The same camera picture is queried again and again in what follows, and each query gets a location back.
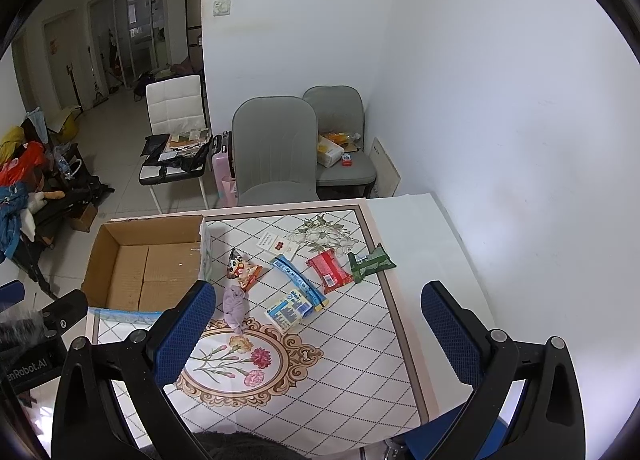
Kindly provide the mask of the purple knitted cloth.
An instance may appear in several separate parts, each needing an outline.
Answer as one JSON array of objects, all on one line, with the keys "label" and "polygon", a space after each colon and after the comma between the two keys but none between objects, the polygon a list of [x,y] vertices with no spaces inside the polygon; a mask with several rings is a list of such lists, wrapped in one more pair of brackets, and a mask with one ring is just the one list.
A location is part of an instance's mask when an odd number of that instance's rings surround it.
[{"label": "purple knitted cloth", "polygon": [[230,285],[224,288],[224,301],[222,301],[224,321],[236,334],[242,335],[245,314],[245,292],[239,285]]}]

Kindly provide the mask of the orange cartoon snack bag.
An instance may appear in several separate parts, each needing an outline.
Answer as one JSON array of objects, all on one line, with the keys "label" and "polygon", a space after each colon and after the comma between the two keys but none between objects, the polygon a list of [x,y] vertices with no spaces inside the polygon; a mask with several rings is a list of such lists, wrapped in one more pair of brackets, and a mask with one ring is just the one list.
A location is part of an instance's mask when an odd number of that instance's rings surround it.
[{"label": "orange cartoon snack bag", "polygon": [[264,268],[262,266],[255,265],[248,261],[244,258],[244,255],[235,248],[230,250],[227,277],[236,280],[244,292],[250,290],[250,288],[257,283],[263,271]]}]

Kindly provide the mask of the white card box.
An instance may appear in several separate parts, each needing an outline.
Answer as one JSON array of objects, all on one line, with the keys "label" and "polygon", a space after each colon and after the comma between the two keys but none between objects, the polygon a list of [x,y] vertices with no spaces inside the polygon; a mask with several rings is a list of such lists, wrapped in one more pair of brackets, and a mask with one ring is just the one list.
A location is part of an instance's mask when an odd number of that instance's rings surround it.
[{"label": "white card box", "polygon": [[272,255],[283,255],[288,261],[295,257],[298,249],[298,244],[291,239],[268,231],[262,232],[256,246]]}]

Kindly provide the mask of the yellow blue tissue pack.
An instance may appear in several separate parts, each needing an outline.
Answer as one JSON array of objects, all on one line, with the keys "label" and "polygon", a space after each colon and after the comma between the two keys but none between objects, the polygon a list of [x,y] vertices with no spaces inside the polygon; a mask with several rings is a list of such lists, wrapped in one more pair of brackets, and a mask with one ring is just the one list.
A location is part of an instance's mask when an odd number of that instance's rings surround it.
[{"label": "yellow blue tissue pack", "polygon": [[292,289],[266,310],[266,316],[281,333],[295,327],[314,306],[297,289]]}]

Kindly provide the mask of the green snack packet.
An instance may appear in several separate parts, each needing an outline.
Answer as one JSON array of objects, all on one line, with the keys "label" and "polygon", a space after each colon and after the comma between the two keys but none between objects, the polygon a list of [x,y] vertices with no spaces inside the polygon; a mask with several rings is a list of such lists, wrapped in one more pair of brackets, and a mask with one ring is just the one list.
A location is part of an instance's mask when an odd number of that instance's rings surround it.
[{"label": "green snack packet", "polygon": [[350,275],[352,275],[352,279],[356,284],[361,283],[361,281],[368,276],[396,267],[396,264],[390,259],[390,256],[380,243],[371,253],[363,255],[362,257],[349,252],[348,261]]}]

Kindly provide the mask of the long blue snack packet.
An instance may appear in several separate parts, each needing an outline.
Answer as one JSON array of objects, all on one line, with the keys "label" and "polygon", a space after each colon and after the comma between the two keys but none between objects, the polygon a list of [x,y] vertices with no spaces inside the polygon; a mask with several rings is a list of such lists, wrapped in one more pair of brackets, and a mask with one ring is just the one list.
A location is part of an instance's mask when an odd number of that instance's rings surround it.
[{"label": "long blue snack packet", "polygon": [[309,281],[284,255],[277,255],[271,260],[271,264],[279,271],[284,272],[293,285],[307,299],[316,312],[329,306],[329,300],[324,294]]}]

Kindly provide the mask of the red snack packet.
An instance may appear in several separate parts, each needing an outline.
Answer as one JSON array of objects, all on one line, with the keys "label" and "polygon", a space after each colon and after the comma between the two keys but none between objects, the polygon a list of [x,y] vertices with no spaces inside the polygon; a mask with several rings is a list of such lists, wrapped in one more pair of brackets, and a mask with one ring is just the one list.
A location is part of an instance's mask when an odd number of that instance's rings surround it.
[{"label": "red snack packet", "polygon": [[315,255],[307,265],[319,276],[325,295],[354,281],[354,277],[338,263],[333,249]]}]

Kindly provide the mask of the pile of colourful clothes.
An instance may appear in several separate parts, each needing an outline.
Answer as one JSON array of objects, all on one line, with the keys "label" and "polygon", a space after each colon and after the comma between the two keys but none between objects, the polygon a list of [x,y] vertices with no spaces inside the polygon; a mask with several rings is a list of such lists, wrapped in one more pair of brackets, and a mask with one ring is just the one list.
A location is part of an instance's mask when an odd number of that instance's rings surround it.
[{"label": "pile of colourful clothes", "polygon": [[78,145],[47,126],[41,108],[1,139],[1,258],[16,261],[32,245],[55,244],[65,224],[90,229],[114,187],[92,174]]}]

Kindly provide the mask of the items on white chair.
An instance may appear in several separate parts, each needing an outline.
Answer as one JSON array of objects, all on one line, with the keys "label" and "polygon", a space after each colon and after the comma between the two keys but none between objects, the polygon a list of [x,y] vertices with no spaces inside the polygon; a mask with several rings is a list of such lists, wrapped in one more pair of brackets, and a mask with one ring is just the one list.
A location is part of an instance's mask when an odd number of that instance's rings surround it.
[{"label": "items on white chair", "polygon": [[208,129],[149,135],[141,153],[143,165],[194,172],[204,165],[211,142]]}]

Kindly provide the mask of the white padded chair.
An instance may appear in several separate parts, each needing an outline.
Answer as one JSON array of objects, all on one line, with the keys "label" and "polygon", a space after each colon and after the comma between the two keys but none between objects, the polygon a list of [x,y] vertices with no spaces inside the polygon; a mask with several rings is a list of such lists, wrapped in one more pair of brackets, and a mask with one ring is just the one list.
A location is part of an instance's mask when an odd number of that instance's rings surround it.
[{"label": "white padded chair", "polygon": [[[201,77],[198,75],[174,77],[150,83],[145,88],[145,99],[152,134],[183,133],[195,129],[209,130],[205,120]],[[204,185],[206,168],[206,161],[194,172],[184,172],[177,168],[152,167],[142,163],[138,181],[142,186],[149,188],[154,202],[159,203],[155,193],[157,185],[195,179],[198,181],[204,206],[208,207],[209,202]]]}]

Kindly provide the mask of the patterned floral table mat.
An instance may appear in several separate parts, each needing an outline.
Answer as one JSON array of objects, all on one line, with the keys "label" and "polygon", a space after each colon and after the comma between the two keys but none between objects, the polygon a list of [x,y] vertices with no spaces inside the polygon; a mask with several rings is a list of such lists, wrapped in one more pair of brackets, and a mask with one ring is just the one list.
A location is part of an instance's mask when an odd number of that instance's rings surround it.
[{"label": "patterned floral table mat", "polygon": [[[176,382],[165,393],[194,432],[252,432],[307,456],[380,442],[419,428],[430,417],[409,343],[385,273],[326,296],[329,306],[281,333],[266,310],[294,289],[256,246],[262,232],[298,241],[293,263],[308,280],[307,261],[333,249],[371,252],[378,242],[360,206],[234,208],[201,226],[201,275],[218,293],[232,285],[232,248],[264,268],[245,297],[243,333],[235,336],[215,311]],[[126,313],[90,307],[91,340],[107,344],[149,329],[162,312]]]}]

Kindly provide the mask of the near grey chair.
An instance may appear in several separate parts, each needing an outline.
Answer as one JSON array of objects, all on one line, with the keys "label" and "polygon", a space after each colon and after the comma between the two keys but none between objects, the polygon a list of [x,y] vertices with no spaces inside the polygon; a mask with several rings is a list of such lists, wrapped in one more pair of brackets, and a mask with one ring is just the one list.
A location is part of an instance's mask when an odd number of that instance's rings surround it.
[{"label": "near grey chair", "polygon": [[316,201],[317,139],[317,116],[301,98],[245,101],[232,119],[238,204]]}]

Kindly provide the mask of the grey chair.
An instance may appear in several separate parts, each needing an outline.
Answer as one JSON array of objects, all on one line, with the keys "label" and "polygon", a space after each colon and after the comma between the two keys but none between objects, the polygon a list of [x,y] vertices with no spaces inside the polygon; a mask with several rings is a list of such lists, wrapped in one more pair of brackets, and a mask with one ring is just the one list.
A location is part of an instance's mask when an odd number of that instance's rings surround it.
[{"label": "grey chair", "polygon": [[316,201],[317,139],[317,116],[301,98],[245,101],[232,119],[238,204]]},{"label": "grey chair", "polygon": [[349,86],[315,86],[303,94],[318,120],[321,135],[346,133],[359,135],[354,142],[357,149],[348,151],[352,164],[340,163],[330,168],[317,165],[317,186],[326,188],[361,188],[364,197],[371,194],[376,180],[376,170],[370,157],[363,150],[364,108],[359,92]]}]

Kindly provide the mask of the items on grey chair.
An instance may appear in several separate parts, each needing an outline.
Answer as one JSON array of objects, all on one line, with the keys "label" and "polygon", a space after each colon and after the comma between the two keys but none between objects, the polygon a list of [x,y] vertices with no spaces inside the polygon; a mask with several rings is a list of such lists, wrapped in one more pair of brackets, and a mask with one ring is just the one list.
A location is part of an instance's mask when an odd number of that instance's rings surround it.
[{"label": "items on grey chair", "polygon": [[360,150],[358,133],[329,132],[318,135],[317,142],[317,162],[323,168],[331,168],[338,161],[343,160],[343,156],[357,153]]}]

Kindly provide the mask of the far grey chair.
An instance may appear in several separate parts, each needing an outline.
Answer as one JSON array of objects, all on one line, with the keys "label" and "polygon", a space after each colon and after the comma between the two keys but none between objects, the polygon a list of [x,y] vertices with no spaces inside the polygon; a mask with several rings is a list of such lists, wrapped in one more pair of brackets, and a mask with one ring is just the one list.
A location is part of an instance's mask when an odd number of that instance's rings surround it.
[{"label": "far grey chair", "polygon": [[348,151],[352,164],[340,163],[330,168],[317,165],[317,186],[326,188],[361,188],[364,197],[371,194],[376,180],[376,170],[370,157],[363,150],[364,108],[359,92],[349,86],[315,86],[303,94],[318,120],[321,135],[346,133],[359,135],[354,142],[357,149]]}]

